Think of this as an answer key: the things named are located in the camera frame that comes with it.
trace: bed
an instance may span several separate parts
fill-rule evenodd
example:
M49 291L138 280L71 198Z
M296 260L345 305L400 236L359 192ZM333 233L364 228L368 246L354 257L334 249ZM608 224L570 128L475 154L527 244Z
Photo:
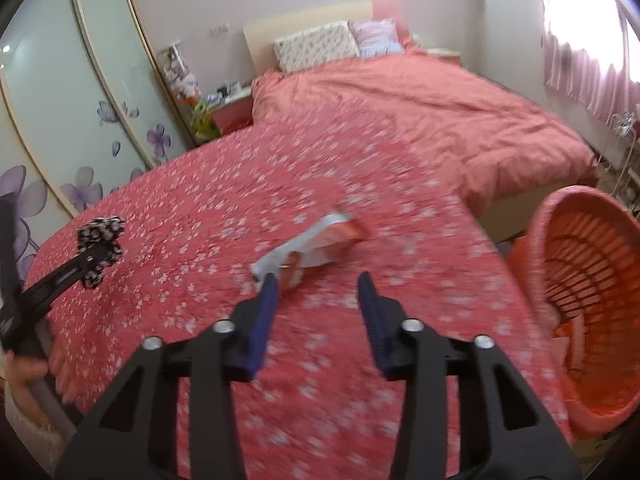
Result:
M283 75L274 39L337 20L392 17L406 54L348 59ZM553 114L429 56L408 37L400 6L366 0L304 10L244 28L255 71L254 121L321 102L361 98L384 112L411 149L437 169L494 241L523 231L560 187L594 184L593 152Z
M76 284L49 315L71 356L79 409L94 405L144 337L181 340L227 316L254 294L251 264L336 204L370 237L282 298L263 370L234 386L250 480L388 478L402 384L386 383L374 366L356 300L364 270L441 334L493 335L568 434L547 342L505 263L460 199L362 101L297 110L192 150L42 245L27 286L75 254L78 226L98 216L127 221L124 256L104 283ZM177 429L188 478L186 396ZM453 473L454 409L449 432Z

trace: human hand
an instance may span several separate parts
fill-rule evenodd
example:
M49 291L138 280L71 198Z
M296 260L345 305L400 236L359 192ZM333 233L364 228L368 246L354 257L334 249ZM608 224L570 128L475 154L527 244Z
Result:
M78 386L71 381L71 364L62 339L57 338L54 342L48 363L31 357L16 356L11 351L6 355L6 381L11 386L14 402L23 415L39 426L48 426L49 421L31 394L29 384L43 378L49 370L56 378L56 390L62 395L62 401L65 404L74 402L78 396Z

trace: orange laundry basket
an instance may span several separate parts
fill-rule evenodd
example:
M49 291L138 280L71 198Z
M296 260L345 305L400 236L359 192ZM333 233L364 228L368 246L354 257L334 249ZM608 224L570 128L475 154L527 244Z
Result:
M542 203L509 264L543 331L568 338L572 430L612 431L640 404L640 225L606 194L566 187Z

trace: pillow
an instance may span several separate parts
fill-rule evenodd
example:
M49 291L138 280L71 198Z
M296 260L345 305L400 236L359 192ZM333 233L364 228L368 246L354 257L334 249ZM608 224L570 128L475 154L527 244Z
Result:
M404 48L398 38L396 20L351 22L350 25L360 49L360 57L404 54Z
M360 55L348 22L327 23L278 38L273 51L286 74Z

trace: red floral bedspread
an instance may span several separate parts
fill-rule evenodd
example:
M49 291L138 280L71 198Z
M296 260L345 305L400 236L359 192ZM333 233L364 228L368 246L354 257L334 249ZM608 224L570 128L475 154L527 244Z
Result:
M97 290L74 286L50 314L88 410L143 337L197 334L254 293L250 264L337 202L372 231L346 260L284 298L265 367L234 387L250 479L385 479L402 384L374 368L356 302L370 270L382 294L441 334L495 336L563 431L546 342L494 247L377 113L331 105L255 126L135 180L51 237L30 283L74 255L75 227L128 221L124 259ZM186 389L178 412L188 473ZM449 469L460 447L449 421Z

